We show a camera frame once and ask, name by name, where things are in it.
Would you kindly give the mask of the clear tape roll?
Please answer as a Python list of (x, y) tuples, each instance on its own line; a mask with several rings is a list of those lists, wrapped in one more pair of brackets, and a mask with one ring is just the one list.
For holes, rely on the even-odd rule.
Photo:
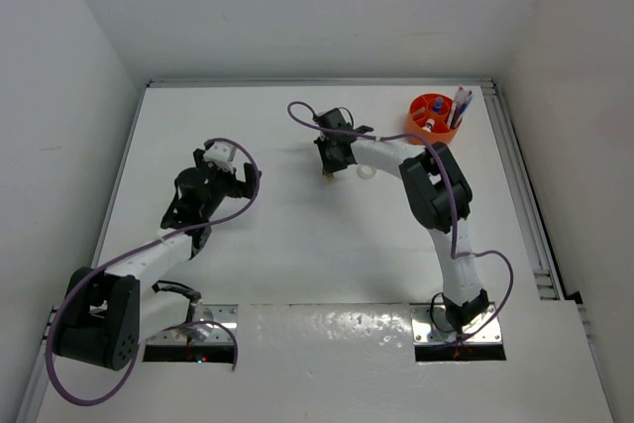
[(361, 179), (370, 180), (376, 177), (377, 169), (370, 165), (359, 165), (357, 167), (357, 174)]

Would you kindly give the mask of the pink white stapler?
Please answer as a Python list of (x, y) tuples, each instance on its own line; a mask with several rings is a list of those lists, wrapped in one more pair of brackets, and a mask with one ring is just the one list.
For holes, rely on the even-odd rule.
[(432, 118), (429, 118), (426, 120), (423, 126), (423, 130), (427, 132), (433, 132), (435, 125), (436, 125), (436, 121)]

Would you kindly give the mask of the blue cap spray bottle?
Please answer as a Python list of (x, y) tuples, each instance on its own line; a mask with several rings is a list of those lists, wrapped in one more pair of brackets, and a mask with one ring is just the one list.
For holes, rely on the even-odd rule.
[(444, 98), (442, 96), (437, 96), (433, 104), (432, 111), (435, 114), (440, 115), (443, 111), (443, 107), (444, 107)]

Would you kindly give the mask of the red clear cap pen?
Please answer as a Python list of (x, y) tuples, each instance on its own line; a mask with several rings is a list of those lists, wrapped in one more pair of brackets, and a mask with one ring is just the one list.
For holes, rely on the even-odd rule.
[(460, 107), (465, 101), (465, 98), (468, 96), (468, 92), (462, 86), (460, 86), (453, 98), (452, 105), (450, 108), (449, 115), (447, 117), (447, 125), (450, 129), (454, 129), (455, 117), (457, 116)]

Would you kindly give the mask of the blue clear pen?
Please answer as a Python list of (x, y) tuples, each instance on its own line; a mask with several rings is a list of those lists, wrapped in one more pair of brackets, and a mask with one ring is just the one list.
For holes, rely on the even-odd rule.
[(450, 116), (448, 118), (448, 124), (451, 129), (456, 128), (458, 117), (460, 116), (460, 113), (462, 112), (464, 104), (469, 99), (469, 96), (470, 96), (470, 92), (466, 90), (465, 88), (460, 87), (457, 90), (453, 103), (452, 103)]

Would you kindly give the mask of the beige staple box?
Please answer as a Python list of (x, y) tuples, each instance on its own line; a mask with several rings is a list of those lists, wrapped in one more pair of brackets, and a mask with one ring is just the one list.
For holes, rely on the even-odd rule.
[(419, 117), (419, 116), (421, 116), (421, 115), (424, 115), (424, 114), (425, 114), (425, 112), (426, 112), (426, 107), (425, 107), (425, 106), (422, 106), (422, 107), (417, 108), (416, 110), (412, 111), (412, 112), (411, 112), (411, 116), (412, 116), (413, 118), (415, 118), (415, 117)]

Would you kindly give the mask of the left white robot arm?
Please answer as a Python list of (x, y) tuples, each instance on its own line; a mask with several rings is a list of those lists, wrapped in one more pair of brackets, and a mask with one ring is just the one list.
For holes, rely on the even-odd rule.
[(237, 176), (234, 159), (243, 150), (229, 139), (207, 141), (194, 151), (193, 166), (177, 175), (156, 238), (73, 274), (49, 332), (49, 359), (60, 356), (121, 370), (144, 339), (184, 321), (189, 298), (161, 297), (158, 284), (203, 250), (213, 227), (222, 222), (214, 214), (224, 199), (253, 205), (262, 174), (248, 158), (244, 175)]

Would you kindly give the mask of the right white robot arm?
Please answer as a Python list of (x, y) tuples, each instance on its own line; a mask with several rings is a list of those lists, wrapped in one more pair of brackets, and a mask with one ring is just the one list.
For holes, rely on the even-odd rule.
[(445, 316), (456, 332), (482, 314), (488, 295), (476, 272), (467, 218), (473, 192), (449, 148), (376, 139), (372, 128), (354, 128), (337, 108), (315, 115), (314, 141), (323, 173), (350, 165), (387, 172), (402, 181), (409, 208), (429, 231), (440, 265)]

